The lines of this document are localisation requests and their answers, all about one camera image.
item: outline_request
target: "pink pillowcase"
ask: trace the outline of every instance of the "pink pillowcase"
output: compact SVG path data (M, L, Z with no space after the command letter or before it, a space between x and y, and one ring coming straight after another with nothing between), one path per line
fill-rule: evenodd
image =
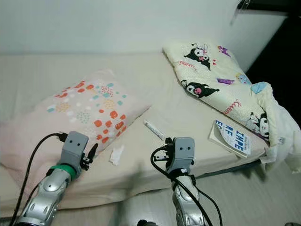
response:
M150 107L120 85L110 70L95 72L89 78L48 97L31 113L0 125L1 164L19 186L30 155L44 136L74 130L89 137L86 152L98 143L99 154ZM59 140L49 138L37 151L27 193L57 163L62 146Z

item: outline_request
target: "mattress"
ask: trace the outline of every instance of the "mattress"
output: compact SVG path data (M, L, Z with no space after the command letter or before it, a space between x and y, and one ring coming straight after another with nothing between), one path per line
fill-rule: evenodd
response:
M138 193L167 188L170 181L150 163L151 153L163 145L147 129L147 119L167 137L192 137L195 164L192 173L239 166L257 160L266 143L224 114L189 96L162 53L130 55L13 55L0 56L0 121L29 111L42 99L94 71L111 68L118 79L152 106L106 148L66 190L61 209L118 202ZM219 119L242 130L252 141L252 155L239 158L208 141L213 121ZM120 164L109 162L114 147L125 146ZM19 188L0 168L1 217L11 216Z

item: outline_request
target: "floor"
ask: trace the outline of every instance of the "floor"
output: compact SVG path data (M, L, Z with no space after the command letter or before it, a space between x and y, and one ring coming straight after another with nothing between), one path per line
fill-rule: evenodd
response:
M197 186L213 197L224 226L284 226L301 224L301 174L292 175L285 164L268 174L261 166L197 179ZM175 226L172 190L137 195L126 201L80 210L60 211L52 226L135 226L140 219L159 226ZM214 226L219 225L214 206L200 203Z

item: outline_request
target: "white wall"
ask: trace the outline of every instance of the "white wall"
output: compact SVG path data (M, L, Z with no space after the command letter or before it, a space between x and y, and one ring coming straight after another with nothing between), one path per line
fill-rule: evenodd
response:
M243 69L284 16L239 14L238 0L0 0L0 53L161 51L169 40L212 39Z

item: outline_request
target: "white marker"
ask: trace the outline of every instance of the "white marker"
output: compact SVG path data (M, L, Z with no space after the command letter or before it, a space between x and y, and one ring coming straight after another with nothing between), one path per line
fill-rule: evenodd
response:
M144 125L146 125L147 128L149 128L154 134L156 134L161 140L164 140L165 135L158 130L155 126L153 126L152 124L150 124L149 121L144 120L143 121Z

